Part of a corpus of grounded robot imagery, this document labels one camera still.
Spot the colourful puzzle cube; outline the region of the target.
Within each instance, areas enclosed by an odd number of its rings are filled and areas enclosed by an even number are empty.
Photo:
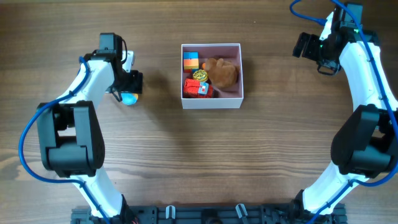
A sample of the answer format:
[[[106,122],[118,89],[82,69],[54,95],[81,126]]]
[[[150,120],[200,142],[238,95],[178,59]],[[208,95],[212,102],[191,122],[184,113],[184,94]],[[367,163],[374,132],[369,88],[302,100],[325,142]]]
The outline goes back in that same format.
[[[183,71],[185,73],[195,72],[200,68],[198,52],[183,53]]]

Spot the blue duck toy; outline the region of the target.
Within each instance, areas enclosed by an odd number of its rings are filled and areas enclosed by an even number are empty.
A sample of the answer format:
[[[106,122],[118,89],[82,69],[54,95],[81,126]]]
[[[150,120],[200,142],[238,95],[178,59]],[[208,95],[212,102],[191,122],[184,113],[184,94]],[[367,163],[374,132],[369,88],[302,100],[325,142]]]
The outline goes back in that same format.
[[[122,103],[128,106],[134,105],[139,95],[136,93],[121,93]]]

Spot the yellow round toy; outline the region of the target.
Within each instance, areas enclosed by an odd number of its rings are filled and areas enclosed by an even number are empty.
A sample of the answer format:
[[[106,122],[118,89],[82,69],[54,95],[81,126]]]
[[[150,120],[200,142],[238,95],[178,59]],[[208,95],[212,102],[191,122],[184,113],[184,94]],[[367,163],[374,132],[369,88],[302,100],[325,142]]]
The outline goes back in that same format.
[[[205,70],[197,70],[192,75],[194,80],[199,82],[206,82],[208,80],[208,73]]]

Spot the red toy truck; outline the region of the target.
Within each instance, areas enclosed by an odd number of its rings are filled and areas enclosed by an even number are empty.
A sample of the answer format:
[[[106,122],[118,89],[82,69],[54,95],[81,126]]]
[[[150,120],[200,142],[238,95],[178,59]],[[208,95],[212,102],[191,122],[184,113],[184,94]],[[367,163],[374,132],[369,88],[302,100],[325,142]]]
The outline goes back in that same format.
[[[214,88],[207,82],[187,78],[183,84],[185,98],[213,98]]]

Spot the brown plush toy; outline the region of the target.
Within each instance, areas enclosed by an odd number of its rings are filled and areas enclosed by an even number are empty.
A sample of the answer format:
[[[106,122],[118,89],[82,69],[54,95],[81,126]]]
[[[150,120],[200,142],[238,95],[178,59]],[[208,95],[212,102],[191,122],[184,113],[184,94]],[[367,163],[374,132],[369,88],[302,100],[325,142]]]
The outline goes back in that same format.
[[[240,67],[223,58],[208,58],[203,64],[203,69],[213,86],[226,89],[237,82]]]

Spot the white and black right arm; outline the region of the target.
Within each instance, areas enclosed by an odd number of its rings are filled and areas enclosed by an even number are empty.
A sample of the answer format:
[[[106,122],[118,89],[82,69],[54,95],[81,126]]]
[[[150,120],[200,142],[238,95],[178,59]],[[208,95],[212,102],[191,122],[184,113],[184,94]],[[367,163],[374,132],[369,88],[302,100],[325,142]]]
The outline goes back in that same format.
[[[397,100],[387,82],[377,34],[361,24],[362,5],[335,2],[317,19],[320,35],[301,33],[294,57],[317,63],[323,75],[344,71],[353,113],[336,133],[331,161],[321,176],[301,190],[287,211],[291,223],[340,222],[340,201],[355,187],[377,187],[397,173]]]

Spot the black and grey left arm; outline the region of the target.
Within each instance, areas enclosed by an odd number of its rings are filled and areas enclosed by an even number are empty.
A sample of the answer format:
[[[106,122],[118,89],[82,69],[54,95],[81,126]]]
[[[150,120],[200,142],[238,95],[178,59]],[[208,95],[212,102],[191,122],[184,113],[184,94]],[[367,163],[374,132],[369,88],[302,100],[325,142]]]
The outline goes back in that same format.
[[[137,223],[103,167],[105,143],[96,109],[107,93],[125,105],[135,104],[142,93],[143,74],[132,69],[134,53],[115,33],[100,34],[98,49],[79,61],[68,89],[41,103],[33,117],[43,166],[58,175],[56,183],[71,183],[80,191],[93,223]]]

